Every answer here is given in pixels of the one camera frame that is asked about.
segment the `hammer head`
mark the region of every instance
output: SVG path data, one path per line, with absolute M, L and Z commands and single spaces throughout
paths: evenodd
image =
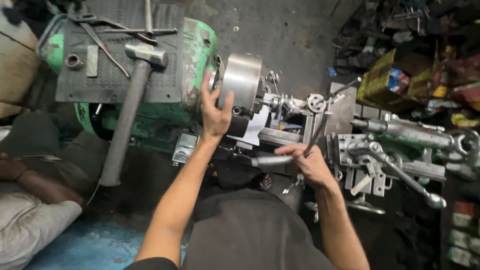
M 165 67 L 168 64 L 168 54 L 165 50 L 159 49 L 143 42 L 134 42 L 125 45 L 125 54 L 135 60 L 143 60 L 155 68 Z

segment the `hammer handle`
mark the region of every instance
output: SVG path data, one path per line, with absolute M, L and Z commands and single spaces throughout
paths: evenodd
M 133 123 L 137 115 L 138 106 L 144 96 L 151 70 L 149 63 L 143 60 L 136 61 L 127 97 L 121 108 L 117 127 L 108 149 L 107 159 L 99 180 L 100 185 L 120 185 L 120 173 L 128 145 L 130 144 Z

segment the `black shirt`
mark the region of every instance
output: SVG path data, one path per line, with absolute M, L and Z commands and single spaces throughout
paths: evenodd
M 303 220 L 276 196 L 251 189 L 210 197 L 195 206 L 196 221 L 181 269 L 335 269 L 313 246 Z M 177 270 L 166 258 L 126 270 Z

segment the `black rubber mat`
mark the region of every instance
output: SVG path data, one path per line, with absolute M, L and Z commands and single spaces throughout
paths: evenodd
M 87 0 L 88 12 L 104 16 L 131 29 L 144 29 L 145 14 L 142 0 Z M 177 28 L 176 34 L 156 36 L 158 47 L 168 53 L 168 65 L 150 75 L 143 102 L 180 102 L 183 66 L 184 8 L 171 3 L 152 0 L 153 28 Z M 111 28 L 93 26 L 96 31 Z M 78 71 L 63 65 L 58 79 L 56 101 L 91 103 L 122 103 L 130 80 L 112 63 L 105 52 L 98 53 L 98 77 L 86 77 L 87 46 L 93 39 L 74 21 L 67 19 L 64 28 L 64 58 L 74 53 L 85 66 Z M 98 33 L 115 59 L 132 75 L 134 60 L 125 55 L 125 44 L 135 40 L 128 34 Z

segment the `right hand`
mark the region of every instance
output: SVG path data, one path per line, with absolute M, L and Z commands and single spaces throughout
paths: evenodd
M 325 163 L 320 148 L 314 145 L 310 154 L 305 158 L 303 157 L 303 152 L 306 148 L 306 145 L 282 146 L 275 149 L 275 154 L 291 155 L 295 163 L 301 169 L 303 175 L 309 180 L 308 183 L 315 191 L 319 191 L 322 188 L 335 191 L 339 189 L 337 182 Z
M 6 153 L 0 154 L 0 180 L 16 181 L 27 170 L 20 160 L 9 159 Z
M 225 104 L 223 110 L 215 107 L 215 102 L 220 96 L 220 89 L 215 89 L 212 93 L 208 92 L 208 82 L 212 76 L 211 71 L 205 74 L 200 93 L 202 94 L 202 118 L 204 122 L 205 138 L 215 138 L 220 140 L 228 130 L 232 120 L 232 107 L 234 100 L 233 91 L 229 91 L 225 96 Z

